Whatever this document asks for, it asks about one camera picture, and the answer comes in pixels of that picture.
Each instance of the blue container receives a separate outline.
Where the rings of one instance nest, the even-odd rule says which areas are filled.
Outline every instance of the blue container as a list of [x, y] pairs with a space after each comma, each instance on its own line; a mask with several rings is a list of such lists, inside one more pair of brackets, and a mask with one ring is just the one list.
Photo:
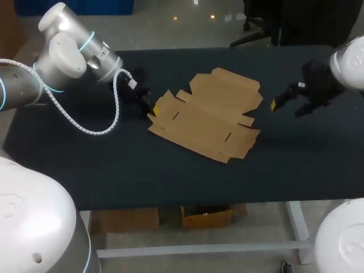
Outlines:
[[[61, 0], [15, 0], [19, 16], [43, 16]], [[63, 0], [77, 15], [130, 15], [134, 0]]]

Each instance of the coiled cable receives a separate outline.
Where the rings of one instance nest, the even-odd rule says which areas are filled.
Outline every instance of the coiled cable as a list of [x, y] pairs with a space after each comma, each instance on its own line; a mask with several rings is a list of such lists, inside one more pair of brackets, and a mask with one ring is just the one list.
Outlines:
[[55, 96], [53, 96], [51, 90], [49, 89], [49, 87], [41, 80], [41, 78], [39, 77], [39, 75], [37, 74], [37, 72], [35, 70], [33, 70], [32, 68], [26, 66], [25, 64], [22, 64], [20, 62], [14, 61], [14, 60], [9, 60], [9, 59], [0, 59], [0, 63], [2, 64], [10, 64], [10, 65], [14, 65], [16, 67], [20, 67], [25, 69], [27, 72], [29, 72], [31, 75], [33, 75], [39, 82], [39, 84], [42, 86], [42, 89], [45, 90], [46, 94], [49, 96], [49, 98], [51, 99], [51, 101], [54, 103], [54, 105], [58, 108], [58, 110], [62, 113], [62, 115], [77, 129], [79, 129], [80, 131], [89, 134], [89, 135], [105, 135], [107, 133], [109, 133], [110, 131], [112, 131], [113, 128], [115, 128], [118, 120], [119, 120], [119, 116], [120, 116], [120, 105], [119, 105], [119, 97], [118, 97], [118, 89], [117, 89], [117, 79], [120, 73], [125, 73], [125, 75], [130, 79], [133, 80], [133, 77], [131, 75], [131, 73], [128, 70], [125, 69], [119, 69], [115, 72], [114, 78], [113, 78], [113, 92], [114, 92], [114, 99], [115, 99], [115, 117], [114, 120], [112, 122], [112, 124], [109, 126], [109, 128], [107, 128], [106, 130], [103, 131], [91, 131], [88, 130], [84, 127], [82, 127], [80, 124], [78, 124], [78, 122], [76, 122], [64, 109], [63, 107], [59, 104], [59, 102], [57, 101], [57, 99], [55, 98]]

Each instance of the metal table frame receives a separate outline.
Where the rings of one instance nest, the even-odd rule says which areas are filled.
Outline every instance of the metal table frame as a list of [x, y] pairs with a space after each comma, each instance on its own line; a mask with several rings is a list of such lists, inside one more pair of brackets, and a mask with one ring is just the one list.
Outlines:
[[[325, 211], [321, 221], [344, 200], [333, 200]], [[137, 247], [132, 249], [100, 249], [97, 250], [99, 258], [120, 258], [170, 254], [192, 254], [192, 253], [221, 253], [237, 251], [257, 250], [282, 250], [298, 249], [301, 264], [311, 264], [314, 261], [314, 249], [316, 232], [309, 234], [302, 208], [299, 201], [286, 202], [291, 225], [295, 233], [295, 241], [270, 242], [270, 243], [229, 243], [218, 245], [184, 245], [184, 246], [159, 246], [159, 247]], [[92, 211], [80, 212], [85, 226], [90, 230]]]

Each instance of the floor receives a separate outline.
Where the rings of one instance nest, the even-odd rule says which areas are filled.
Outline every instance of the floor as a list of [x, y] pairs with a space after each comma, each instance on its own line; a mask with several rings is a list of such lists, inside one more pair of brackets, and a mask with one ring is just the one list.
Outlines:
[[[81, 16], [80, 20], [115, 50], [227, 47], [230, 42], [247, 34], [244, 34], [242, 29], [245, 19], [242, 2], [242, 0], [135, 0], [133, 16]], [[18, 53], [16, 59], [28, 65], [32, 64], [43, 46], [43, 38], [37, 29], [39, 19], [23, 19], [28, 43]], [[364, 15], [361, 15], [351, 37], [359, 35], [363, 28]], [[255, 45], [265, 46], [266, 42], [259, 41]], [[14, 111], [0, 114], [0, 144], [3, 143], [13, 114]], [[313, 233], [328, 202], [305, 201], [301, 204], [309, 229]], [[226, 229], [182, 231], [176, 224], [163, 224], [160, 231], [108, 234], [106, 247], [273, 242], [293, 239], [283, 203], [248, 204], [247, 208], [249, 216]], [[104, 273], [171, 271], [278, 273], [282, 259], [293, 263], [296, 273], [317, 272], [314, 264], [299, 265], [295, 251], [106, 259], [102, 261], [102, 269]]]

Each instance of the dark tablecloth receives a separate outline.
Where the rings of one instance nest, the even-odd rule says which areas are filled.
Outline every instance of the dark tablecloth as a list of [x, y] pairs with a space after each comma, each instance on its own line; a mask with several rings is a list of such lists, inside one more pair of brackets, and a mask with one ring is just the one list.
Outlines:
[[[61, 183], [81, 210], [361, 197], [364, 104], [358, 94], [346, 92], [300, 119], [293, 111], [303, 99], [270, 112], [271, 100], [301, 80], [303, 63], [330, 53], [313, 46], [119, 52], [127, 68], [146, 69], [153, 101], [167, 89], [189, 90], [196, 73], [215, 67], [259, 81], [264, 100], [250, 115], [262, 132], [244, 160], [205, 158], [150, 133], [151, 122], [128, 111], [110, 134], [85, 135], [53, 105], [18, 109], [5, 150]], [[57, 97], [89, 129], [104, 129], [113, 119], [112, 92], [90, 75]]]

